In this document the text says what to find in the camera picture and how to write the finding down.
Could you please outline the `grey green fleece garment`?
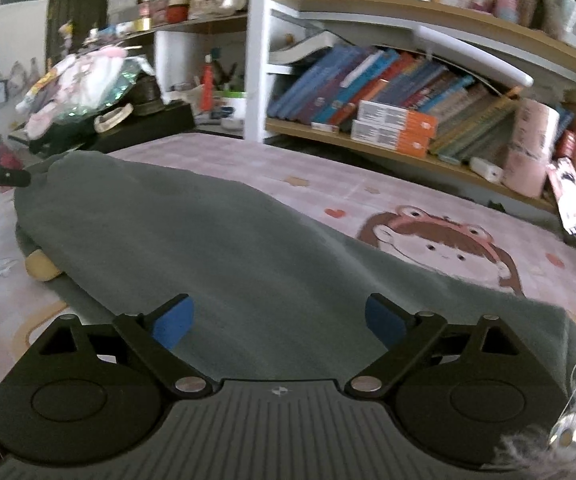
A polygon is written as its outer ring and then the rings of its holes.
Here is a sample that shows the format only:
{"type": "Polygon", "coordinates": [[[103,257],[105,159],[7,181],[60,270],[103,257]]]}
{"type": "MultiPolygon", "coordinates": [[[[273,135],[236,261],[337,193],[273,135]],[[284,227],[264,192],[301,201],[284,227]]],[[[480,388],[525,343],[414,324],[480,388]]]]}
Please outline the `grey green fleece garment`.
{"type": "Polygon", "coordinates": [[[45,252],[90,321],[189,296],[175,353],[215,379],[346,382],[384,350],[365,323],[374,292],[456,324],[496,314],[560,385],[576,365],[561,308],[405,262],[240,182],[74,152],[37,166],[14,204],[21,248],[45,252]]]}

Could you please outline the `pink checked table mat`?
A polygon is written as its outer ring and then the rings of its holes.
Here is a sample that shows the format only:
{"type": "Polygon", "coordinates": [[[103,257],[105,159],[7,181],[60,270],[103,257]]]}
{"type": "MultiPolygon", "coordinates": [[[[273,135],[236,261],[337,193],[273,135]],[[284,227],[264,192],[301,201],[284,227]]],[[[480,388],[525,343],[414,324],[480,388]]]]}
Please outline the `pink checked table mat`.
{"type": "MultiPolygon", "coordinates": [[[[118,152],[131,162],[181,168],[240,181],[350,236],[374,214],[413,205],[493,236],[512,257],[525,296],[568,310],[576,322],[576,249],[556,232],[556,219],[508,198],[503,211],[432,188],[330,159],[269,145],[186,133],[118,152]]],[[[64,310],[48,285],[30,278],[15,240],[16,215],[0,191],[0,380],[42,325],[64,310]]]]}

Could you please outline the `white smartwatch band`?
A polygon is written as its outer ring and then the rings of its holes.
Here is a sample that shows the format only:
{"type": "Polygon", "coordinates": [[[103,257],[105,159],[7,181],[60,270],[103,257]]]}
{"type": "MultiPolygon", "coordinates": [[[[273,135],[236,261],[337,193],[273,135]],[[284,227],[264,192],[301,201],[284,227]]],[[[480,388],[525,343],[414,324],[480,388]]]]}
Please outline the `white smartwatch band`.
{"type": "Polygon", "coordinates": [[[134,107],[131,103],[113,108],[108,113],[99,115],[94,119],[94,129],[98,134],[107,133],[120,125],[121,122],[124,122],[133,112],[134,107]]]}

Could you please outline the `pink white plush bundle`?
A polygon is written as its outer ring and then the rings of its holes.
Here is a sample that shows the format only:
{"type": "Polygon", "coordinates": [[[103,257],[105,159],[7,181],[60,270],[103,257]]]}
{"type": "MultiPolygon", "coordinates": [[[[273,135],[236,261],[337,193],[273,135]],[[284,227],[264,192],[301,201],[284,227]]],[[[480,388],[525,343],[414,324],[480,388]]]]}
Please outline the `pink white plush bundle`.
{"type": "Polygon", "coordinates": [[[38,140],[55,122],[77,122],[109,110],[143,74],[152,76],[153,68],[132,48],[107,46],[67,55],[16,105],[17,113],[26,118],[26,138],[38,140]]]}

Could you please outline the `black bag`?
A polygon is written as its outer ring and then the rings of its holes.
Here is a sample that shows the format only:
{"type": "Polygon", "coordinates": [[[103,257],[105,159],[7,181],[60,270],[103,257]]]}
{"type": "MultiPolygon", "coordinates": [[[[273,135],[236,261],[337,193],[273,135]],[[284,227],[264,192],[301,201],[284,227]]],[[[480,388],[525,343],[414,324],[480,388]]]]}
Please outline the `black bag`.
{"type": "Polygon", "coordinates": [[[41,158],[70,150],[108,154],[196,127],[191,106],[184,101],[165,104],[154,76],[140,74],[134,86],[110,110],[128,103],[134,107],[133,114],[107,133],[98,134],[94,129],[94,119],[103,115],[100,113],[81,119],[62,119],[49,126],[38,140],[30,140],[28,149],[41,158]]]}

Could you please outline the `white charger block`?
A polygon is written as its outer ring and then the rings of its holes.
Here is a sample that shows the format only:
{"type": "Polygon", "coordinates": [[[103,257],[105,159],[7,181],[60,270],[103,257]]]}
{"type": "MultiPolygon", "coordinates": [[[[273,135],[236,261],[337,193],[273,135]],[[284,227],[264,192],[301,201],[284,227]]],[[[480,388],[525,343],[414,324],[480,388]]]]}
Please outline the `white charger block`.
{"type": "Polygon", "coordinates": [[[499,166],[481,157],[471,157],[469,160],[469,168],[474,174],[494,184],[499,184],[504,174],[504,170],[499,166]]]}

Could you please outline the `lower orange white box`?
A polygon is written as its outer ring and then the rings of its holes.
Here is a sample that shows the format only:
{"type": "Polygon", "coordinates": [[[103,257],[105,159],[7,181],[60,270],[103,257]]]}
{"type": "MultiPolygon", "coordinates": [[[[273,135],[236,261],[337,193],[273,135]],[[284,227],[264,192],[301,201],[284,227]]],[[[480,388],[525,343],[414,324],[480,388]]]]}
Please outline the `lower orange white box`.
{"type": "Polygon", "coordinates": [[[360,120],[353,121],[351,139],[417,158],[425,158],[432,141],[431,136],[421,132],[371,125],[360,120]]]}

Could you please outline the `orange white box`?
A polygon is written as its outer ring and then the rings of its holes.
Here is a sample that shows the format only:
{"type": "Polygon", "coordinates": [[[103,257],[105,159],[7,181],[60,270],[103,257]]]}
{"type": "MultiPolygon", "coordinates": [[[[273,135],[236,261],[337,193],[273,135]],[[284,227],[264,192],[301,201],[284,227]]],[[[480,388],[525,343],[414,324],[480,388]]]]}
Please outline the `orange white box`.
{"type": "Polygon", "coordinates": [[[353,121],[351,139],[417,158],[425,158],[432,141],[431,136],[421,132],[371,125],[360,120],[353,121]]]}
{"type": "Polygon", "coordinates": [[[419,130],[422,136],[429,138],[434,138],[437,128],[437,120],[431,115],[373,101],[359,102],[357,119],[391,129],[419,130]]]}

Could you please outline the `smartphone with lit screen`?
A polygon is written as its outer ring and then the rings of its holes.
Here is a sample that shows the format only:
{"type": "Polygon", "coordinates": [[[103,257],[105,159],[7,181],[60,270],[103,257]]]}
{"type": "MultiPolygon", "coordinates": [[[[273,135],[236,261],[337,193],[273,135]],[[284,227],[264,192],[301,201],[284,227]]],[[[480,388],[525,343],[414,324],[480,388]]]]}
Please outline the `smartphone with lit screen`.
{"type": "Polygon", "coordinates": [[[568,237],[576,238],[576,170],[572,160],[560,157],[550,162],[547,172],[562,229],[568,237]]]}

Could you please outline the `row of leaning books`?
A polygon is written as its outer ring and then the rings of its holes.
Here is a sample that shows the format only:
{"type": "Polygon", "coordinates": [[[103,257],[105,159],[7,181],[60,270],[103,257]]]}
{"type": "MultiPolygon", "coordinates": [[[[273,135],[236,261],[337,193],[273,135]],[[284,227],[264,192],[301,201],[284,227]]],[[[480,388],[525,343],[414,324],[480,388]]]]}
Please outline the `row of leaning books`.
{"type": "Polygon", "coordinates": [[[427,155],[456,166],[469,166],[471,157],[504,160],[520,99],[477,74],[409,51],[346,44],[319,49],[312,59],[269,104],[268,117],[351,135],[359,102],[373,101],[435,117],[427,155]]]}

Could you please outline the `pink cylindrical tissue holder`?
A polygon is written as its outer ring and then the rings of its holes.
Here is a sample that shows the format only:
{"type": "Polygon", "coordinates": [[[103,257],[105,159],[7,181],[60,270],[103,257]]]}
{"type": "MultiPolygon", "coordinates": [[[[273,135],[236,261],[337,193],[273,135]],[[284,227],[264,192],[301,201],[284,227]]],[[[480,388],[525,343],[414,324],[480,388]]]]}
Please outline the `pink cylindrical tissue holder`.
{"type": "Polygon", "coordinates": [[[559,119],[560,114],[548,105],[520,100],[504,163],[504,186],[527,198],[542,195],[559,119]]]}

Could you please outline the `white tub green lid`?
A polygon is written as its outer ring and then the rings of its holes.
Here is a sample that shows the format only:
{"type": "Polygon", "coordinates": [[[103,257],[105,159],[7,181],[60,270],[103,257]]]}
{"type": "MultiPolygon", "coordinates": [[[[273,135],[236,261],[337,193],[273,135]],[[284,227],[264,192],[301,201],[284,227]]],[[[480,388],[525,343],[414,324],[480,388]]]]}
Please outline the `white tub green lid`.
{"type": "Polygon", "coordinates": [[[219,92],[217,100],[217,108],[223,119],[245,119],[245,113],[247,113],[247,93],[245,91],[223,90],[219,92]]]}

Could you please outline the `white wooden bookshelf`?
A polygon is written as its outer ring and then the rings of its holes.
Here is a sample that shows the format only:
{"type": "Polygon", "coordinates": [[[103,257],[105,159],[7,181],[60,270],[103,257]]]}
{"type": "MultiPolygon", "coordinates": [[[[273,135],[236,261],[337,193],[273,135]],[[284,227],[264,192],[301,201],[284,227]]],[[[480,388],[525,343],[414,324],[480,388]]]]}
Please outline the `white wooden bookshelf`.
{"type": "Polygon", "coordinates": [[[427,50],[416,37],[421,26],[479,48],[518,67],[533,79],[524,93],[560,96],[576,88],[576,50],[546,36],[470,10],[419,0],[253,0],[252,8],[225,18],[198,18],[148,30],[155,71],[161,84],[172,84],[199,67],[213,47],[224,48],[228,34],[245,46],[245,90],[248,93],[245,140],[279,148],[305,148],[318,154],[339,152],[371,160],[395,176],[480,204],[500,203],[507,210],[523,206],[551,212],[549,198],[532,200],[474,172],[445,164],[434,156],[416,158],[361,144],[344,133],[330,133],[295,122],[268,118],[269,97],[282,89],[291,68],[268,62],[287,36],[303,39],[327,29],[353,44],[376,44],[403,50],[427,50]]]}

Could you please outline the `red round doll ornament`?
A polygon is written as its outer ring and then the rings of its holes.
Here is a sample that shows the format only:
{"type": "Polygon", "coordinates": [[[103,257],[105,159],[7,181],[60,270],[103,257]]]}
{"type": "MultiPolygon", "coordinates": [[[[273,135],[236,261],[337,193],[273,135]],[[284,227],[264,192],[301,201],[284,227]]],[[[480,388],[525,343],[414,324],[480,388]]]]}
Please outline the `red round doll ornament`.
{"type": "Polygon", "coordinates": [[[166,7],[166,23],[177,24],[188,20],[189,0],[169,0],[166,7]]]}

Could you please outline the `white padded bar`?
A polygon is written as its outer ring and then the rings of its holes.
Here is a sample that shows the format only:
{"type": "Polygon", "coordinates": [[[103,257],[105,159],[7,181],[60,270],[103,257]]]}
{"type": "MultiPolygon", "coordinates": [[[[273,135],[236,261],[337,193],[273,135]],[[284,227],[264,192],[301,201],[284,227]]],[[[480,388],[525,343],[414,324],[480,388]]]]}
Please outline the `white padded bar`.
{"type": "Polygon", "coordinates": [[[507,88],[530,88],[534,84],[533,77],[516,66],[433,28],[416,25],[414,42],[425,54],[436,55],[507,88]]]}

